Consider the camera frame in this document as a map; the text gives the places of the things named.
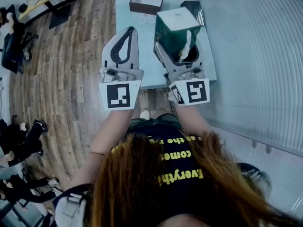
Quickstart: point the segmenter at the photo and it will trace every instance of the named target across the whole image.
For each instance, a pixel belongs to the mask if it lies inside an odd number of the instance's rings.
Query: tissue box
[[[196,44],[201,24],[187,8],[162,11],[157,14],[155,41],[178,61],[187,43],[187,30],[191,32],[190,49]]]
[[[156,15],[161,10],[162,2],[163,0],[130,0],[129,10]]]

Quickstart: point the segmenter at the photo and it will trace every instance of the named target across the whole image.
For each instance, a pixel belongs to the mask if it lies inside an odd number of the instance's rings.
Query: floor
[[[108,115],[98,83],[102,49],[116,33],[115,0],[73,2],[69,21],[51,30],[50,18],[48,13],[29,28],[39,38],[23,75],[11,75],[10,113],[18,122],[32,125],[37,118],[48,124],[41,137],[44,156],[33,154],[23,165],[31,166],[37,179],[57,177],[66,190]],[[164,90],[140,91],[134,117],[157,108],[171,110]]]

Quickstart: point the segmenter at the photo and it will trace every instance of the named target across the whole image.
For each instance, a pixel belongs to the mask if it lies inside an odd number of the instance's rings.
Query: shoe
[[[24,56],[25,61],[29,61],[30,56],[29,56],[29,52],[28,52],[27,48],[23,49],[23,56]]]
[[[48,185],[50,185],[50,186],[55,186],[55,185],[57,185],[59,183],[59,180],[57,179],[57,178],[52,178],[52,179],[50,179],[50,180],[48,180]]]
[[[38,151],[38,153],[39,153],[39,155],[40,155],[41,157],[43,157],[44,152],[43,152],[42,148],[41,148],[40,151]]]
[[[21,130],[21,131],[27,131],[27,128],[26,128],[26,124],[25,124],[25,123],[21,123],[21,124],[20,124],[20,130]]]
[[[23,66],[21,64],[18,65],[18,71],[22,74],[23,73]]]
[[[43,121],[35,119],[35,120],[34,120],[34,123],[38,123],[38,124],[42,127],[42,129],[43,129],[43,131],[44,131],[45,133],[48,132],[48,126],[47,126],[47,124],[44,123]]]
[[[61,195],[61,194],[63,193],[62,191],[60,191],[60,190],[59,190],[58,188],[56,188],[56,187],[54,187],[52,191],[55,193],[56,197],[58,197],[59,195]]]
[[[150,111],[148,111],[148,110],[143,110],[143,111],[140,113],[140,118],[141,118],[141,119],[150,120],[150,118],[151,118],[151,113],[150,113]]]

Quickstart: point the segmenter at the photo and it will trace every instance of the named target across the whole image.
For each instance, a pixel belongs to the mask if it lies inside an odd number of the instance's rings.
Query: light blue table
[[[116,0],[116,31],[119,32],[126,27],[133,26],[138,32],[139,67],[144,71],[141,88],[166,87],[166,80],[163,75],[167,73],[167,70],[153,52],[156,16],[131,12],[129,10],[129,1]],[[161,10],[180,8],[180,4],[183,1],[185,0],[164,0]],[[205,27],[201,28],[197,38],[203,48],[205,76],[209,78],[212,85],[217,80],[217,75]]]

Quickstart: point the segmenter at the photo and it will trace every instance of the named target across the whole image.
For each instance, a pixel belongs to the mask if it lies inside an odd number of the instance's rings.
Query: white tissue
[[[182,53],[181,53],[181,57],[179,59],[178,62],[182,62],[189,54],[189,51],[190,51],[190,42],[191,42],[191,32],[189,30],[187,30],[186,32],[186,44],[182,50]]]

